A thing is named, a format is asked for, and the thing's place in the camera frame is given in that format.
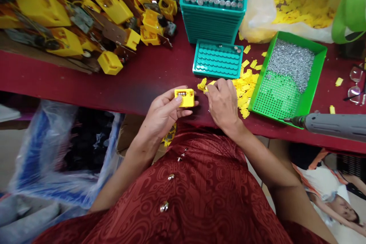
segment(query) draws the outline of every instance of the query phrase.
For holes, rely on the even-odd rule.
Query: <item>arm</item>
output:
[[[179,108],[182,102],[181,96],[174,98],[174,90],[183,88],[187,86],[173,88],[151,103],[148,114],[128,148],[121,166],[100,191],[88,213],[106,210],[115,205],[127,188],[151,166],[161,140],[176,120],[192,114],[190,110]]]
[[[297,177],[272,154],[238,117],[236,89],[231,80],[207,86],[209,108],[215,123],[242,148],[262,181],[268,186],[280,220],[294,221],[329,243],[337,243],[315,211]]]

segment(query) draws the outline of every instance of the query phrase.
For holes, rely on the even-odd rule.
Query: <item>hand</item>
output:
[[[207,89],[209,110],[214,122],[227,136],[233,138],[244,127],[238,116],[238,99],[233,82],[220,78],[215,84],[207,85]]]
[[[182,103],[182,96],[174,98],[174,90],[184,88],[188,88],[188,86],[173,88],[154,99],[140,128],[140,132],[144,136],[162,140],[178,118],[192,114],[191,110],[179,107]]]

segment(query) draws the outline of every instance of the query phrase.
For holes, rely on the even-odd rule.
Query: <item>woman's right hand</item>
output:
[[[236,88],[231,80],[220,78],[213,85],[207,85],[211,116],[227,136],[234,139],[243,134],[246,127],[238,116]]]

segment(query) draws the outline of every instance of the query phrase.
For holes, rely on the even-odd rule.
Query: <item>stacked teal trays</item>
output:
[[[190,43],[198,39],[233,44],[248,0],[180,0]]]

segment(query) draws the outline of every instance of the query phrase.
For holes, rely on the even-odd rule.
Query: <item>woman's left hand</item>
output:
[[[188,86],[173,88],[154,99],[140,128],[142,135],[162,140],[178,118],[192,114],[191,110],[179,107],[182,103],[181,96],[174,98],[174,90],[185,88]]]

